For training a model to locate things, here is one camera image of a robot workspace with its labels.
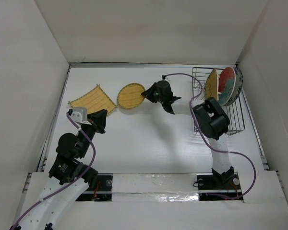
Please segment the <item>round bamboo tray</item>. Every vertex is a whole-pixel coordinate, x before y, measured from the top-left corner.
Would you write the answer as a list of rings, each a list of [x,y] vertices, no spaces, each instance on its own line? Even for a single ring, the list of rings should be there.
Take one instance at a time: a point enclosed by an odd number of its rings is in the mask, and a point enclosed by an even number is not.
[[[117,96],[118,106],[125,110],[138,107],[143,101],[142,93],[145,87],[139,83],[130,83],[125,85]]]

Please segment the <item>square bamboo tray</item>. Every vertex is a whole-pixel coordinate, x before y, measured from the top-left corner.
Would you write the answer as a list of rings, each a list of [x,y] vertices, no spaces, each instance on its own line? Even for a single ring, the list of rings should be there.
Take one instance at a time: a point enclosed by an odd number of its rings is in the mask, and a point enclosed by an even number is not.
[[[68,101],[68,105],[70,105],[71,108],[86,108],[88,114],[105,109],[108,111],[107,116],[113,113],[118,107],[104,92],[99,84],[97,84],[95,88],[83,96],[73,101]]]

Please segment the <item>scoop-shaped bamboo tray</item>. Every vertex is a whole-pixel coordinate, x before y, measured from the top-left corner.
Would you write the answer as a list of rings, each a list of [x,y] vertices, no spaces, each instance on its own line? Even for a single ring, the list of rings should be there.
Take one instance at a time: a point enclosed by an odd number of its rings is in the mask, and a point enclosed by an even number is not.
[[[213,97],[218,101],[219,100],[218,87],[219,87],[219,75],[216,69],[213,69],[205,82],[205,88],[204,88],[205,98],[208,99],[210,97]]]

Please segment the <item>blue white floral plate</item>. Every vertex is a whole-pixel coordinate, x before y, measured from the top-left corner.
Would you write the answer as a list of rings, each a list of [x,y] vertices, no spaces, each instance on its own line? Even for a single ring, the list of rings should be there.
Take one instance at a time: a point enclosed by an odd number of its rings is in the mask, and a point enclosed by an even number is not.
[[[242,85],[243,85],[243,74],[242,74],[242,71],[237,68],[237,67],[234,67],[233,68],[234,71],[235,71],[235,87],[234,87],[234,90],[233,90],[233,93],[231,95],[231,97],[229,98],[229,100],[227,101],[227,103],[225,104],[225,106],[230,106],[232,105],[236,100],[237,98],[239,97],[239,94],[242,90]]]

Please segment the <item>red teal floral plate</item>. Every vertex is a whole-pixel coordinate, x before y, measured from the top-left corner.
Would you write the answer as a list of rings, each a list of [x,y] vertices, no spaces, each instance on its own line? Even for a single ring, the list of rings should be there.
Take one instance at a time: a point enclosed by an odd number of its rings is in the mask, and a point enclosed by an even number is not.
[[[227,67],[222,70],[219,75],[218,82],[218,102],[224,106],[233,94],[236,83],[236,73],[232,67]]]

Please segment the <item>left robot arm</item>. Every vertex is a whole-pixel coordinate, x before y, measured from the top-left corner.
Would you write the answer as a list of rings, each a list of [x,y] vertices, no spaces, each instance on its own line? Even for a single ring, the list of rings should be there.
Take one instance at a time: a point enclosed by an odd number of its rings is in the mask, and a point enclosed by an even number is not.
[[[12,230],[55,230],[68,209],[85,191],[97,186],[98,172],[79,161],[89,148],[96,149],[92,142],[96,133],[104,134],[107,110],[89,114],[86,108],[70,109],[66,116],[74,125],[77,134],[65,133],[58,140],[56,159],[48,172],[48,179],[38,197],[11,226]]]

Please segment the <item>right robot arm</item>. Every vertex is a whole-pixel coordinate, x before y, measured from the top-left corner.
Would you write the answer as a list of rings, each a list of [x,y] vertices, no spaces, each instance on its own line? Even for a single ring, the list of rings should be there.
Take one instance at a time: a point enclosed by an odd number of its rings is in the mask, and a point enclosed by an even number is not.
[[[224,188],[234,175],[229,160],[227,132],[230,120],[217,100],[186,101],[173,95],[170,83],[166,80],[155,82],[141,96],[152,103],[160,103],[163,109],[172,115],[190,115],[200,134],[208,139],[212,154],[212,183],[217,188]]]

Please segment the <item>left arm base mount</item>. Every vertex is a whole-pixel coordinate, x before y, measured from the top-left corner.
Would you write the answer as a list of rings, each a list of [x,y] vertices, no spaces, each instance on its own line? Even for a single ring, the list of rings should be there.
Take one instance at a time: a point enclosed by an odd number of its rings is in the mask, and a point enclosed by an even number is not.
[[[113,174],[102,173],[98,175],[94,187],[88,188],[77,199],[78,202],[107,202],[112,200]]]

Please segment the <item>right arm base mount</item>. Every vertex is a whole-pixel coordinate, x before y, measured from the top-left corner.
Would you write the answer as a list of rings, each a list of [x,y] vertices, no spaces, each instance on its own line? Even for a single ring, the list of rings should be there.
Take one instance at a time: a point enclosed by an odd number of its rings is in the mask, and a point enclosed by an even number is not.
[[[199,201],[243,200],[239,177],[232,166],[222,174],[214,169],[211,173],[197,174],[193,187],[198,189]]]

